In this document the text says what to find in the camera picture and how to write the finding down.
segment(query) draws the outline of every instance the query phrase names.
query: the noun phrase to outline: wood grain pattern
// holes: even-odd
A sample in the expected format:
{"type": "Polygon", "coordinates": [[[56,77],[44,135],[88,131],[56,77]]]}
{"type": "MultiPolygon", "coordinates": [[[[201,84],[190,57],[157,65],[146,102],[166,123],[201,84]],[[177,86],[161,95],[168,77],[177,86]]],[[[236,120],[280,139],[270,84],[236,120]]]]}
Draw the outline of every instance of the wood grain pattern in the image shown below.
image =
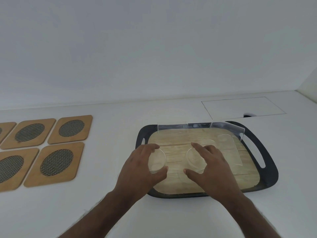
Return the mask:
{"type": "Polygon", "coordinates": [[[49,145],[44,147],[36,162],[34,163],[30,173],[26,177],[26,180],[24,182],[25,187],[34,187],[34,186],[40,186],[40,185],[48,185],[48,184],[55,184],[60,182],[66,182],[73,180],[76,177],[77,169],[80,163],[81,159],[81,153],[84,149],[84,143],[83,142],[77,142],[77,143],[70,143],[70,144],[58,144],[58,145],[49,145]],[[45,176],[41,173],[40,168],[41,164],[44,161],[44,159],[53,153],[54,151],[60,150],[60,149],[69,149],[73,152],[73,160],[71,164],[61,173],[54,175],[54,176],[45,176]]]}
{"type": "Polygon", "coordinates": [[[93,117],[91,115],[85,115],[85,116],[75,116],[75,117],[65,117],[58,120],[57,124],[55,125],[55,128],[53,129],[49,139],[49,144],[58,144],[58,143],[66,143],[66,142],[72,142],[72,141],[81,141],[85,140],[88,137],[91,122],[93,120],[93,117]],[[70,137],[63,137],[59,135],[59,129],[61,126],[68,121],[71,120],[81,120],[84,122],[85,126],[81,132],[74,136],[70,137]]]}
{"type": "Polygon", "coordinates": [[[6,140],[0,145],[0,148],[2,149],[23,148],[23,147],[38,146],[40,144],[43,144],[51,128],[53,127],[55,121],[56,119],[38,119],[38,120],[22,121],[15,127],[12,133],[10,133],[10,135],[6,138],[6,140]],[[18,142],[17,140],[15,140],[15,136],[17,132],[19,132],[22,128],[26,126],[30,124],[35,124],[35,123],[41,123],[45,126],[44,131],[39,136],[25,142],[18,142]]]}
{"type": "Polygon", "coordinates": [[[2,129],[0,133],[0,144],[6,138],[6,136],[11,132],[11,130],[16,125],[16,122],[0,123],[0,128],[2,129]]]}
{"type": "Polygon", "coordinates": [[[0,192],[17,189],[22,184],[22,181],[29,171],[38,152],[38,148],[27,148],[0,152],[0,160],[15,155],[22,156],[24,160],[22,168],[13,177],[0,183],[0,192]]]}
{"type": "Polygon", "coordinates": [[[167,178],[154,186],[154,188],[164,194],[186,194],[204,192],[196,183],[192,182],[183,173],[184,168],[190,168],[185,162],[186,152],[190,149],[191,142],[201,145],[208,145],[209,140],[217,140],[217,136],[221,134],[230,134],[233,136],[240,159],[243,166],[235,165],[231,162],[230,157],[224,157],[230,164],[232,173],[234,174],[240,189],[250,188],[257,185],[260,181],[260,175],[257,171],[248,151],[230,131],[222,128],[189,128],[180,132],[177,129],[160,130],[153,133],[148,143],[156,143],[160,145],[160,149],[164,151],[169,167],[167,178]]]}

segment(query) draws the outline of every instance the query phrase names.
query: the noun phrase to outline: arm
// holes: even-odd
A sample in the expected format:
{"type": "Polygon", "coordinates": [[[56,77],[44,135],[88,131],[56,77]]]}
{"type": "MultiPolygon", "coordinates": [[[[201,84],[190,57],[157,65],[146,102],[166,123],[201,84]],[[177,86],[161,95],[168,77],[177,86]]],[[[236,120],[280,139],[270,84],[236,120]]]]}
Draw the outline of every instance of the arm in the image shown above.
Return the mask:
{"type": "Polygon", "coordinates": [[[281,238],[259,213],[251,200],[240,191],[224,156],[212,145],[192,146],[205,159],[204,173],[184,169],[189,179],[196,182],[212,198],[219,201],[235,219],[246,238],[281,238]]]}
{"type": "Polygon", "coordinates": [[[104,238],[133,204],[166,178],[167,166],[155,174],[148,168],[149,156],[158,148],[157,144],[146,144],[134,150],[123,165],[114,190],[59,238],[104,238]]]}

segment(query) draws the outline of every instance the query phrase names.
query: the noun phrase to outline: white countertop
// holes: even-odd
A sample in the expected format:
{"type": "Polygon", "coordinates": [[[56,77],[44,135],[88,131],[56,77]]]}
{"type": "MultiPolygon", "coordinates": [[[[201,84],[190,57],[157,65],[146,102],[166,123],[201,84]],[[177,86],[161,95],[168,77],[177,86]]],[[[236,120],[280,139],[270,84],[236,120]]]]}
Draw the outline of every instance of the white countertop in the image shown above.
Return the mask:
{"type": "MultiPolygon", "coordinates": [[[[317,234],[317,104],[295,91],[192,99],[0,111],[0,121],[92,115],[77,176],[65,183],[0,193],[5,238],[53,238],[111,191],[135,148],[139,130],[171,121],[211,122],[201,101],[267,97],[285,114],[232,119],[248,127],[271,154],[279,180],[247,193],[283,237],[317,234]]],[[[138,201],[108,237],[243,237],[228,212],[210,197],[138,201]]]]}

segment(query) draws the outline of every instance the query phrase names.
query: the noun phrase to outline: left hand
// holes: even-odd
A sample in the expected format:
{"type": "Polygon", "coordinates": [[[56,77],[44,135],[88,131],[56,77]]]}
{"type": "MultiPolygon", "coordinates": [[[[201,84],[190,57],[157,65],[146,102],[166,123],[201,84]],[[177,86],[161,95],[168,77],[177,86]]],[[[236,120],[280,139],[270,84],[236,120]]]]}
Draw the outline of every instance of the left hand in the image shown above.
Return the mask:
{"type": "Polygon", "coordinates": [[[150,154],[158,148],[157,144],[140,145],[131,153],[121,169],[113,192],[131,205],[145,196],[154,185],[166,179],[167,166],[155,174],[151,174],[148,167],[150,154]]]}

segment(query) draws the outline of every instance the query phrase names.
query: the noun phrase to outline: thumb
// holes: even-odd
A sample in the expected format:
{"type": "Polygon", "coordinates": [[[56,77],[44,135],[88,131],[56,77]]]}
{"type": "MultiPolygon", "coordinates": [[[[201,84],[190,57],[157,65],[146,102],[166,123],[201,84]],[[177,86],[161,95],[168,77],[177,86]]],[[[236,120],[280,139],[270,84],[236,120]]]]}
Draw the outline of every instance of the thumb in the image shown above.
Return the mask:
{"type": "Polygon", "coordinates": [[[168,171],[168,166],[164,166],[161,168],[158,172],[152,175],[154,185],[160,183],[161,181],[165,180],[167,177],[167,171],[168,171]]]}
{"type": "Polygon", "coordinates": [[[191,169],[184,169],[184,173],[185,175],[187,175],[187,177],[194,181],[196,184],[198,183],[198,178],[199,178],[199,174],[196,173],[195,171],[191,170],[191,169]]]}

